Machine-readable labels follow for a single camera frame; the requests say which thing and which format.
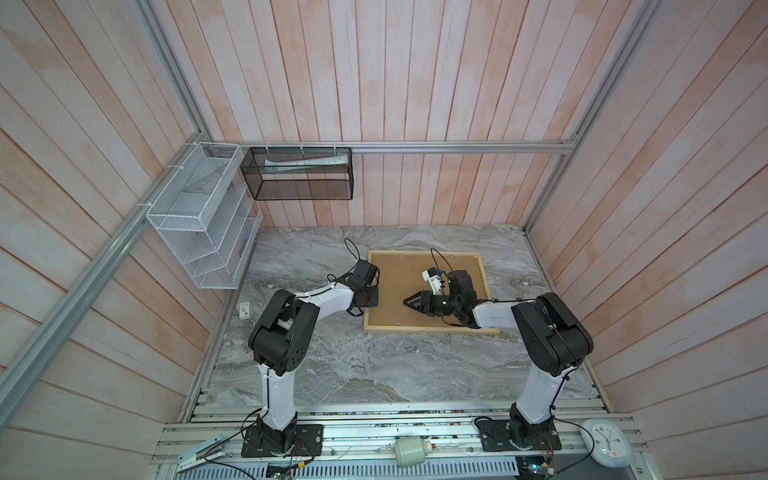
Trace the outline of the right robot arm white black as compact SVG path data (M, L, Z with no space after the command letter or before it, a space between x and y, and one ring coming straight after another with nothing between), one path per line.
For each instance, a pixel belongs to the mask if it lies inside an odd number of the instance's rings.
M426 316L452 316L470 329L518 329L532 362L522 395L511 406L507 431L522 445L551 430L552 406L570 372L593 351L591 335L554 292L533 299L481 299L465 270L422 273L430 285L403 304Z

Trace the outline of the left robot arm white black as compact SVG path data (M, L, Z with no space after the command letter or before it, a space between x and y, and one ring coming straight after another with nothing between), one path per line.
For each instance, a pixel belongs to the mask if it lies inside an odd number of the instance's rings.
M378 279L377 266L358 260L350 271L330 276L323 287L273 294L247 341L261 376L263 425L283 432L295 422L295 370L308 353L317 323L337 313L360 315L376 307Z

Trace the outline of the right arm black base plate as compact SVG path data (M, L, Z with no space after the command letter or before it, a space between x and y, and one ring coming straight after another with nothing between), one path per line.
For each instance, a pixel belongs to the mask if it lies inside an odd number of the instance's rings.
M484 452L562 449L553 418L529 425L524 419L495 420L480 416L473 419L473 425L478 431Z

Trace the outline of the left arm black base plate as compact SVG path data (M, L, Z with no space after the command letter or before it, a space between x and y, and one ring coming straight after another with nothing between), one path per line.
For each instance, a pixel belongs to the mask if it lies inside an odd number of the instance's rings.
M322 424L289 425L278 431L259 424L245 430L243 458L320 456L324 440Z

